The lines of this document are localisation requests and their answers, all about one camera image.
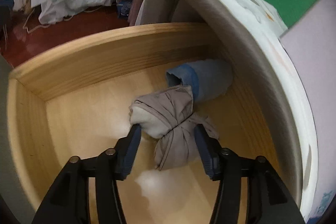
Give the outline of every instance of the gray cloth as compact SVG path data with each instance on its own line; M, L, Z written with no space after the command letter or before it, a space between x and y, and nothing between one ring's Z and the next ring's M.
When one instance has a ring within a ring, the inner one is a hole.
M130 123L139 123L157 142L154 161L159 170L186 165L198 156L194 128L202 123L210 137L218 133L210 123L193 113L190 86L174 86L143 95L130 106Z
M166 72L168 86L191 85L195 102L225 93L232 83L231 66L221 59L185 63Z

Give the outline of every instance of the gray fabric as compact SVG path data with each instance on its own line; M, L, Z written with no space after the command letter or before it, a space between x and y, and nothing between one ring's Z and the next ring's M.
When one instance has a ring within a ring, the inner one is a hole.
M10 65L0 56L0 193L21 224L30 224L35 211L16 173L7 133L7 89Z
M187 1L217 34L236 69L251 85L277 150L284 174L282 179L300 206L303 177L300 145L291 108L281 83L255 39L219 0ZM172 13L170 9L176 7L167 7L165 2L166 0L146 0L141 24L162 23L160 19L167 18Z
M174 86L140 96L130 106L131 124L140 123L142 128L149 129L150 126L161 128L155 136L150 134L159 138L154 153L155 164L159 170L183 166L198 157L194 139L194 128L198 123L204 125L209 136L218 139L217 132L209 122L193 114L193 104L190 86ZM137 107L145 110L148 115L132 119Z
M206 59L169 69L166 78L168 86L191 85L194 101L203 102L226 92L232 83L232 69L222 59Z

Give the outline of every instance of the screw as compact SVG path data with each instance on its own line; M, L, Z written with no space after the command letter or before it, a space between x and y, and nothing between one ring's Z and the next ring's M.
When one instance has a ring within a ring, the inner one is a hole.
M79 161L79 157L78 156L72 156L69 160L72 164L75 164L76 162Z
M258 156L257 161L260 162L261 164L264 164L266 162L266 158L264 156Z
M109 148L108 150L105 151L106 155L113 155L116 152L114 148Z
M229 155L230 154L230 149L228 149L228 148L222 148L221 153L223 155Z

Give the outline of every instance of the white cord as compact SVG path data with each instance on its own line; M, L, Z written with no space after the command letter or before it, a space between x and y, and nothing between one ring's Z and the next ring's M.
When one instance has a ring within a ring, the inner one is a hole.
M8 36L7 36L7 25L5 24L3 26L3 33L5 35L5 51L7 50L7 41L8 41Z
M69 18L63 18L64 21L69 21L70 19L72 19L74 16L71 16Z
M90 10L90 11L86 11L86 10L84 10L84 12L86 12L86 13L92 13L92 12L95 12L95 11L99 10L101 7L102 7L102 6L99 6L97 9L95 9L95 10ZM32 33L32 32L34 32L35 30L37 30L38 28L48 28L48 27L50 26L50 24L48 24L48 25L38 25L38 26L32 28L31 30L28 30L28 27L27 27L26 25L27 25L27 22L28 22L30 16L33 14L34 10L35 10L35 9L33 9L33 10L30 12L30 14L28 15L28 17L27 17L27 19L26 19L26 21L25 21L25 23L23 24L23 27L22 27L23 30L27 30L27 33ZM74 17L74 16L71 16L70 18L63 18L63 20L64 20L64 21L69 21L69 20L71 20L73 17Z
M35 30L37 30L38 28L48 28L48 27L50 26L50 24L49 24L49 25L38 25L38 26L32 28L31 30L28 30L28 27L26 27L26 24L27 24L27 22L28 22L30 16L33 14L34 10L35 10L35 9L33 9L33 10L30 12L30 14L28 15L28 17L27 17L25 23L24 23L23 26L22 26L22 29L23 29L23 30L27 30L27 33L32 33L32 32L34 32Z
M102 6L99 6L97 9L94 9L94 10L90 10L90 11L86 11L84 10L83 12L86 12L86 13L92 13L92 12L95 12L97 10L99 10Z

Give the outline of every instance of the red tile floor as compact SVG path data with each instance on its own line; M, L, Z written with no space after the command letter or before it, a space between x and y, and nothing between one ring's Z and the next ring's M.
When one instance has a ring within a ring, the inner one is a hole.
M7 49L4 36L1 36L1 54L12 67L65 42L129 25L127 20L118 18L115 6L102 7L91 13L82 12L69 21L58 22L48 28L38 28L30 34L22 29L24 21L25 18L21 17L7 27ZM37 25L40 25L38 17L32 15L27 27L31 30Z

